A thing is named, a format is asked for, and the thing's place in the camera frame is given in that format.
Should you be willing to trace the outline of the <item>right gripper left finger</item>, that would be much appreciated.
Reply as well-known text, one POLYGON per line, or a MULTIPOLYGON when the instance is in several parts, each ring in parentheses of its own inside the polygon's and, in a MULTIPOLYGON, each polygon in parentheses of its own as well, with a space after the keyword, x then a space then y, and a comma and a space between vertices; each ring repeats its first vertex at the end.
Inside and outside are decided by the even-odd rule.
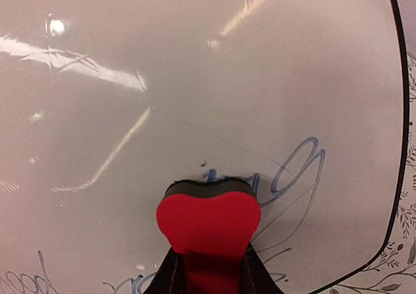
POLYGON ((185 265, 182 257, 170 248, 144 294, 185 294, 185 265))

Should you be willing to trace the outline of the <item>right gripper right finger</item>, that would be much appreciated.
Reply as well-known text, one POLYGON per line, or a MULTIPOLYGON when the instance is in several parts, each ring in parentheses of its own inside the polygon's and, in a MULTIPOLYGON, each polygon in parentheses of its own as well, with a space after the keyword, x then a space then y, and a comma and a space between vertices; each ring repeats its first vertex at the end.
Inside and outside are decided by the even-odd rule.
POLYGON ((241 294, 283 294, 273 281, 253 245, 248 244, 240 263, 239 293, 241 294))

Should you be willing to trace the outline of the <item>red whiteboard eraser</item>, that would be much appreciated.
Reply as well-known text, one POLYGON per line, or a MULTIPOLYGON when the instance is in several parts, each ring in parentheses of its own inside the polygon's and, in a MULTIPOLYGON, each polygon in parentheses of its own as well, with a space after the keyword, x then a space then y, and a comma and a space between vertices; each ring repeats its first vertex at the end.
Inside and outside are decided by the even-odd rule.
POLYGON ((157 224, 184 265, 187 293, 238 293, 240 266, 261 218, 251 186, 238 178, 171 184, 157 224))

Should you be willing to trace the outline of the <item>white whiteboard with black frame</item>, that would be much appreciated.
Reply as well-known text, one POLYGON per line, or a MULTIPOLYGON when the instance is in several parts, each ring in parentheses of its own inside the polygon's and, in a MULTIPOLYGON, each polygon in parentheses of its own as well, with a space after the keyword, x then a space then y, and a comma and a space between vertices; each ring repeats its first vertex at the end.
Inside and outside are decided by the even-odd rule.
POLYGON ((246 180, 287 293, 385 248, 408 139, 397 0, 1 0, 1 292, 142 293, 174 181, 246 180))

